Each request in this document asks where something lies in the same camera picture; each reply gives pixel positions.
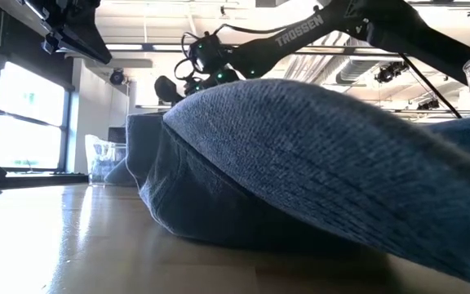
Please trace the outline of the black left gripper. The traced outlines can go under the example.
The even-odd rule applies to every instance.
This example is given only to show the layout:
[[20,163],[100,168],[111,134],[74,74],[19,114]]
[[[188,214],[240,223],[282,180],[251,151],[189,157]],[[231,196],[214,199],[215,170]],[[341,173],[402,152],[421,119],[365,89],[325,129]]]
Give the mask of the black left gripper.
[[48,53],[66,47],[90,59],[108,64],[112,55],[94,24],[96,0],[42,0],[42,25],[48,33],[42,49]]

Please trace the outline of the dark navy cap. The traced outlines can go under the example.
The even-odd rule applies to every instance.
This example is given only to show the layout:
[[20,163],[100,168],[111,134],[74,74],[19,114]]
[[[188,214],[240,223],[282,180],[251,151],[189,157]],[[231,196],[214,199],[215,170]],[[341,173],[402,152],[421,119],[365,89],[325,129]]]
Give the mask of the dark navy cap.
[[104,182],[108,185],[136,187],[135,177],[127,168],[126,160],[123,159],[105,177]]

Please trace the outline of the blue denim jeans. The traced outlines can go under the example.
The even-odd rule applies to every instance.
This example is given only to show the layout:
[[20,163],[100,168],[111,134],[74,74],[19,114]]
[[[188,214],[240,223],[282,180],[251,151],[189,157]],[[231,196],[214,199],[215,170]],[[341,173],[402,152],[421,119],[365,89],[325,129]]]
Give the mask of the blue denim jeans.
[[418,125],[281,79],[128,118],[126,165],[174,235],[251,249],[355,243],[470,282],[470,118]]

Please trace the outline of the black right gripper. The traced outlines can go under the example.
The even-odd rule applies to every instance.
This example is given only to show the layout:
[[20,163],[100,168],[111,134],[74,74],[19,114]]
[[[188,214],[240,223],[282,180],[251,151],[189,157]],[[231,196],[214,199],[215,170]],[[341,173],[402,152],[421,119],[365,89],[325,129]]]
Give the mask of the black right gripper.
[[[195,76],[196,71],[192,71],[184,78],[184,95],[190,96],[198,91],[216,87],[220,84],[239,81],[237,72],[230,68],[222,68],[202,79]],[[156,95],[164,102],[177,104],[184,99],[176,90],[176,85],[167,76],[160,76],[154,83]]]

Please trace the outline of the large window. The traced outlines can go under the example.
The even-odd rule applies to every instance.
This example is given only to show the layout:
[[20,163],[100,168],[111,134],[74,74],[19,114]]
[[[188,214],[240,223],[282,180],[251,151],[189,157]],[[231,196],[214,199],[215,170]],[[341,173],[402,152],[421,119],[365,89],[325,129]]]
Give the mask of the large window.
[[60,170],[64,166],[69,93],[18,65],[0,70],[0,166]]

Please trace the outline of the black monitor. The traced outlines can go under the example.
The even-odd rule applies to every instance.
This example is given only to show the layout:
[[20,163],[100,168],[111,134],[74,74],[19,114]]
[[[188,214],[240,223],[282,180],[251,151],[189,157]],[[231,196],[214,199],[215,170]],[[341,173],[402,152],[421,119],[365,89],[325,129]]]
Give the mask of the black monitor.
[[108,141],[113,143],[125,144],[126,143],[126,128],[125,127],[110,127],[108,132]]

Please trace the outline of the overhead light bar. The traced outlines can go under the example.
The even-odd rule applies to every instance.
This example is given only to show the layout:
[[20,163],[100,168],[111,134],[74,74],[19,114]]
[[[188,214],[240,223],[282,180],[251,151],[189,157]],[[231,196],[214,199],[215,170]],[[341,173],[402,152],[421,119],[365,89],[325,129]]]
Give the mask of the overhead light bar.
[[[159,52],[181,53],[188,45],[172,43],[110,43],[106,47],[111,52]],[[295,52],[297,55],[329,55],[329,56],[397,56],[397,53],[384,51],[374,47],[350,46],[308,46]]]

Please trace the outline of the silver ventilation duct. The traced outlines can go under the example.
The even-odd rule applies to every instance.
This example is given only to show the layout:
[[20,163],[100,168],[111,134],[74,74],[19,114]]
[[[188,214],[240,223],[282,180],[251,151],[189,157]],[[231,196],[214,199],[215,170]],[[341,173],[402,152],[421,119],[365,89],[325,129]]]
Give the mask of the silver ventilation duct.
[[[353,47],[368,47],[368,44],[341,32],[333,32],[311,43],[311,46],[342,46],[348,47],[342,53],[354,53],[356,49]],[[284,77],[318,85],[351,85],[378,63],[377,60],[356,60],[356,56],[293,55]]]

